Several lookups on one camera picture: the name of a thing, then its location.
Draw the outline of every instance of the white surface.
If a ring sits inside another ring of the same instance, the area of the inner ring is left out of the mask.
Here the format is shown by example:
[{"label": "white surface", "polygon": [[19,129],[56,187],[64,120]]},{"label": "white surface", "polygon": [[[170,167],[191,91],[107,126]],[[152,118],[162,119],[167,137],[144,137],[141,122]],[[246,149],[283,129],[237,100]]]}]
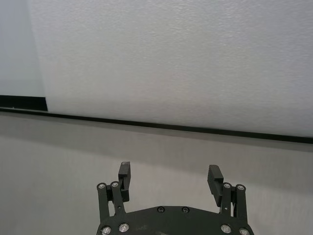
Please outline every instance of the white surface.
[{"label": "white surface", "polygon": [[25,0],[0,1],[0,95],[45,96]]},{"label": "white surface", "polygon": [[313,1],[29,0],[51,112],[313,136]]},{"label": "white surface", "polygon": [[256,235],[308,235],[313,145],[0,113],[0,234],[95,234],[96,185],[132,162],[128,212],[187,205],[217,212],[209,164],[247,186]]}]

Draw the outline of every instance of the black edge strip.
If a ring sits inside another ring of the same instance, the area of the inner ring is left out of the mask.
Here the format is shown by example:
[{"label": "black edge strip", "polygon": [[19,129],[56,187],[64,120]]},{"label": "black edge strip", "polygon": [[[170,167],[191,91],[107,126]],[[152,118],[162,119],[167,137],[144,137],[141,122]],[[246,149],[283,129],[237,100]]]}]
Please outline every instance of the black edge strip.
[{"label": "black edge strip", "polygon": [[142,126],[142,127],[168,129],[168,130],[199,132],[199,133],[207,133],[207,134],[248,137],[248,138],[274,140],[274,141],[288,141],[288,142],[311,143],[311,144],[313,143],[313,138],[310,138],[310,137],[284,136],[284,135],[275,135],[275,134],[246,132],[246,131],[231,131],[231,130],[222,130],[222,129],[214,129],[214,128],[204,128],[204,127],[179,126],[179,125],[157,124],[157,123],[149,123],[149,122],[141,122],[141,121],[116,120],[116,119],[107,119],[107,118],[98,118],[98,117],[95,117],[95,118],[94,117],[82,117],[82,116],[53,114],[53,113],[35,112],[35,111],[28,111],[28,110],[4,109],[4,108],[0,108],[0,112],[37,115],[37,116],[45,116],[45,117],[53,117],[53,118],[55,117],[66,118],[66,119],[84,120],[84,121],[96,121],[96,122],[105,122],[105,123],[113,123],[113,124],[121,124],[121,125]]},{"label": "black edge strip", "polygon": [[0,107],[48,111],[45,97],[0,95]]}]

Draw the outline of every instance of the bolt head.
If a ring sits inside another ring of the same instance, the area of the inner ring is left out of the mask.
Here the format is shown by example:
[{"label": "bolt head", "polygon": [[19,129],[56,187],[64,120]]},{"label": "bolt head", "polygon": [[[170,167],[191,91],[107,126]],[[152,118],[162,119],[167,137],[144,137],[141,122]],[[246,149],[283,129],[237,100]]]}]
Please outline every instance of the bolt head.
[{"label": "bolt head", "polygon": [[163,212],[165,212],[165,208],[164,207],[158,207],[157,212],[163,213]]},{"label": "bolt head", "polygon": [[107,235],[111,232],[111,228],[110,227],[104,227],[101,231],[102,235]]},{"label": "bolt head", "polygon": [[250,233],[247,229],[239,229],[239,232],[241,235],[250,235]]},{"label": "bolt head", "polygon": [[231,228],[230,228],[227,224],[223,224],[223,225],[221,226],[221,230],[222,230],[224,233],[226,233],[226,234],[231,233]]},{"label": "bolt head", "polygon": [[184,213],[188,213],[189,212],[189,208],[188,207],[183,207],[181,210]]},{"label": "bolt head", "polygon": [[118,227],[118,230],[122,233],[126,232],[127,230],[129,229],[129,225],[124,223],[124,224],[121,224],[119,227]]}]

